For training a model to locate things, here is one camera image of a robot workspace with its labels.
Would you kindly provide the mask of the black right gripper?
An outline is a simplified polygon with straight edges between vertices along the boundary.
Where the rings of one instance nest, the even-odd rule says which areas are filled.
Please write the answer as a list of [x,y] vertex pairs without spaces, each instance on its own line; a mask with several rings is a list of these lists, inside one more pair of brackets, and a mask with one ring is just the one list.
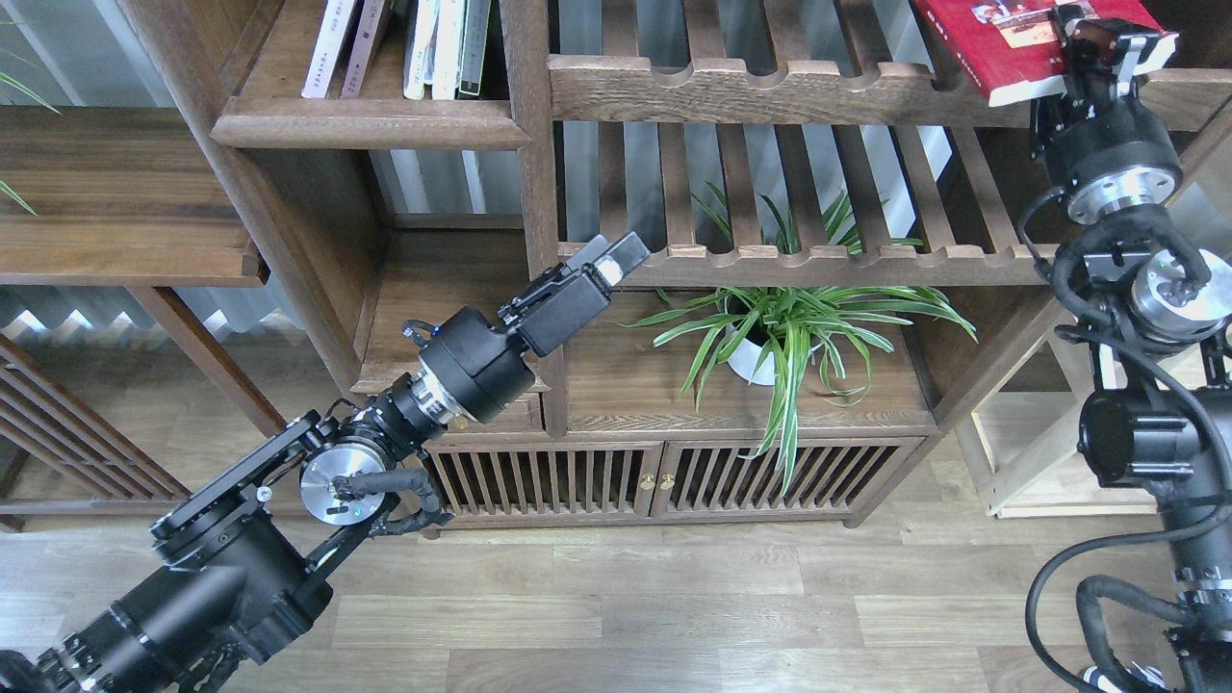
[[1136,70],[1158,69],[1175,35],[1129,18],[1055,18],[1064,92],[1031,105],[1031,155],[1062,190],[1066,215],[1093,224],[1165,203],[1184,174],[1165,123],[1140,100]]

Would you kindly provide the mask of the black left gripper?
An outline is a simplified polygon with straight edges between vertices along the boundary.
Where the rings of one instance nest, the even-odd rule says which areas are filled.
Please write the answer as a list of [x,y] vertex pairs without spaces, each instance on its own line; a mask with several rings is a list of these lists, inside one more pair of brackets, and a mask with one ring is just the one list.
[[650,250],[634,232],[612,243],[600,234],[582,247],[579,268],[551,268],[501,306],[503,326],[466,306],[434,327],[430,338],[416,337],[415,403],[423,416],[437,425],[460,414],[493,420],[535,382],[525,351],[542,358],[563,346],[606,310],[612,289],[648,258]]

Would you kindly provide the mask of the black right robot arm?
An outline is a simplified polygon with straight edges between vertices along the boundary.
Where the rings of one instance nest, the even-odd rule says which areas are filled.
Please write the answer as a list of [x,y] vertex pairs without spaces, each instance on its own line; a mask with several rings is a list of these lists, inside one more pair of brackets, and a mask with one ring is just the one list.
[[1122,388],[1092,369],[1094,390],[1079,420],[1078,450],[1104,487],[1140,487],[1157,501],[1159,531],[1083,541],[1057,552],[1032,580],[1025,604],[1027,639],[1044,666],[1078,691],[1044,649],[1039,599],[1068,560],[1103,547],[1165,541],[1179,601],[1158,601],[1126,580],[1092,576],[1076,609],[1092,662],[1114,688],[1153,692],[1114,655],[1101,601],[1170,623],[1167,633],[1188,692],[1230,689],[1230,268],[1181,234],[1165,202],[1183,171],[1165,125],[1145,107],[1135,80],[1140,60],[1163,53],[1157,28],[1096,17],[1082,5],[1050,14],[1064,57],[1064,92],[1032,105],[1032,155],[1052,182],[1016,224],[1048,200],[1083,224],[1052,261],[1036,268],[1077,319],[1064,342],[1085,342],[1092,360],[1117,359]]

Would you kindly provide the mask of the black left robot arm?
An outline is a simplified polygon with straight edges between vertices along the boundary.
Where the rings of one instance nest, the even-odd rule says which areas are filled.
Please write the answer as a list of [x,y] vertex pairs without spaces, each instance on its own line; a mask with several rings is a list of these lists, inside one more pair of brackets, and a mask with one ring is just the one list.
[[307,633],[326,580],[360,545],[444,527],[426,469],[400,461],[467,417],[488,423],[535,382],[542,358],[606,308],[650,250],[595,237],[499,308],[441,326],[407,321],[420,366],[347,420],[310,411],[150,528],[163,565],[31,661],[2,654],[5,692],[216,692],[244,658],[264,663]]

